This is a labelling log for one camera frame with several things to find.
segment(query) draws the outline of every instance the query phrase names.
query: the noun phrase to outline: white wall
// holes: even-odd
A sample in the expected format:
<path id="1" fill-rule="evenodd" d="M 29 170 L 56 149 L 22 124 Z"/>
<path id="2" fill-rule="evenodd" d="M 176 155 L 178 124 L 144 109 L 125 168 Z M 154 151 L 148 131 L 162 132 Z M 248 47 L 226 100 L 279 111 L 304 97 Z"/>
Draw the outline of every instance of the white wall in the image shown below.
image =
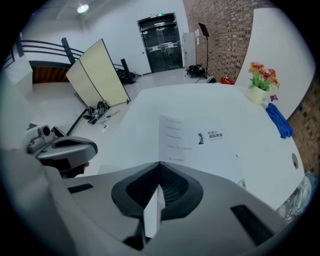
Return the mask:
<path id="1" fill-rule="evenodd" d="M 10 72 L 1 70 L 0 148 L 6 150 L 20 148 L 33 116 L 31 105 L 13 81 Z"/>
<path id="2" fill-rule="evenodd" d="M 175 13 L 182 34 L 189 32 L 182 0 L 118 0 L 107 5 L 95 17 L 90 17 L 88 27 L 93 41 L 103 38 L 113 63 L 121 64 L 125 58 L 130 71 L 142 75 L 151 72 L 137 21 L 151 14 Z"/>
<path id="3" fill-rule="evenodd" d="M 279 90 L 273 101 L 287 119 L 297 108 L 312 81 L 316 63 L 303 37 L 291 20 L 278 8 L 261 8 L 253 12 L 253 24 L 248 50 L 235 82 L 238 87 L 248 87 L 252 74 L 250 62 L 259 62 L 277 73 Z"/>
<path id="4" fill-rule="evenodd" d="M 86 108 L 75 93 L 68 82 L 34 84 L 33 93 L 26 98 L 33 106 L 31 123 L 50 128 L 57 126 L 67 133 Z"/>
<path id="5" fill-rule="evenodd" d="M 11 83 L 22 93 L 27 96 L 32 93 L 32 68 L 25 56 L 16 58 L 10 66 L 4 69 L 4 72 Z"/>

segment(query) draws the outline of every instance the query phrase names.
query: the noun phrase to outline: floor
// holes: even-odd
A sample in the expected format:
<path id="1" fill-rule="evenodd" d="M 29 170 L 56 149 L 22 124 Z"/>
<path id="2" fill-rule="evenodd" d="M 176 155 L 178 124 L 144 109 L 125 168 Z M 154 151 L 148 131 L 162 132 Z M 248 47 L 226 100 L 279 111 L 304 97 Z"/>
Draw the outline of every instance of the floor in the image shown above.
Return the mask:
<path id="1" fill-rule="evenodd" d="M 57 126 L 67 133 L 86 106 L 75 97 L 69 82 L 37 83 L 26 96 L 33 110 L 31 123 L 38 126 Z"/>
<path id="2" fill-rule="evenodd" d="M 91 125 L 88 124 L 86 120 L 81 119 L 71 133 L 71 136 L 84 137 L 94 141 L 98 146 L 98 154 L 89 162 L 90 165 L 86 168 L 84 174 L 80 174 L 77 177 L 91 176 L 98 173 L 102 158 L 108 148 L 108 142 L 110 138 L 118 129 L 122 118 L 125 116 L 132 102 L 134 102 L 135 98 L 142 90 L 161 86 L 194 84 L 198 79 L 199 78 L 190 78 L 187 76 L 185 74 L 185 70 L 182 68 L 144 75 L 139 77 L 135 83 L 126 84 L 124 86 L 131 101 L 128 105 L 126 103 L 122 103 L 113 106 L 108 110 L 108 115 L 117 111 L 120 111 L 120 113 L 117 113 L 105 123 L 106 125 L 109 125 L 107 129 L 104 129 L 102 124 Z M 206 82 L 207 81 L 205 79 L 202 79 L 198 82 L 198 84 Z"/>

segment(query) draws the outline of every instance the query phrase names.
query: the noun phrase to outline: blue cloth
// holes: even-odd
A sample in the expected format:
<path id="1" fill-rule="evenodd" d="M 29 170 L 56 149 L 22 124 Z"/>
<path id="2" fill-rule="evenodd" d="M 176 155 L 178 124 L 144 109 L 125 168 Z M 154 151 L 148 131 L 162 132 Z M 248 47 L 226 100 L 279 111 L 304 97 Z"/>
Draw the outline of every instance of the blue cloth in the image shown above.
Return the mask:
<path id="1" fill-rule="evenodd" d="M 265 111 L 268 113 L 269 117 L 278 128 L 281 138 L 285 139 L 286 137 L 292 136 L 294 131 L 275 105 L 269 103 Z"/>

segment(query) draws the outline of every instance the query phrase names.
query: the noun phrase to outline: brick wall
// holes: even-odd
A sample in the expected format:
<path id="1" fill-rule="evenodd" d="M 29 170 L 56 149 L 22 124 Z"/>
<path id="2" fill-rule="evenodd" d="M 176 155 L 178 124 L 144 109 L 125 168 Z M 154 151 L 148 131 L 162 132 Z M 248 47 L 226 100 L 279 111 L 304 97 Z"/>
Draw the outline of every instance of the brick wall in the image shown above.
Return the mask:
<path id="1" fill-rule="evenodd" d="M 198 23 L 206 25 L 208 38 L 208 74 L 219 81 L 228 75 L 236 81 L 249 45 L 255 8 L 274 7 L 268 0 L 183 0 L 189 31 Z M 196 63 L 207 64 L 206 38 L 199 37 Z"/>
<path id="2" fill-rule="evenodd" d="M 244 62 L 251 36 L 254 9 L 275 7 L 268 0 L 183 0 L 189 31 L 198 23 L 207 26 L 208 74 L 219 81 L 228 75 L 236 81 Z M 199 37 L 196 63 L 206 66 L 206 38 Z M 289 123 L 305 171 L 315 176 L 320 169 L 320 85 L 313 81 Z"/>
<path id="3" fill-rule="evenodd" d="M 315 176 L 320 169 L 320 85 L 313 82 L 297 111 L 289 120 L 303 168 Z"/>

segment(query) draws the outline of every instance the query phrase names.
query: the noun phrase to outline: ceiling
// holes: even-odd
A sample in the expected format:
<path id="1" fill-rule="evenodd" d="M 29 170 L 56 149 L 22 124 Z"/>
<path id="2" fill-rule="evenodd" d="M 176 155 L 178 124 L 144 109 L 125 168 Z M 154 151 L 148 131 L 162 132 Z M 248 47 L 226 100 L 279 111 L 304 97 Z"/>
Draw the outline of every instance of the ceiling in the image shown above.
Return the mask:
<path id="1" fill-rule="evenodd" d="M 87 20 L 92 14 L 112 0 L 48 0 L 37 12 L 48 20 Z M 89 10 L 79 14 L 81 4 L 89 5 Z"/>

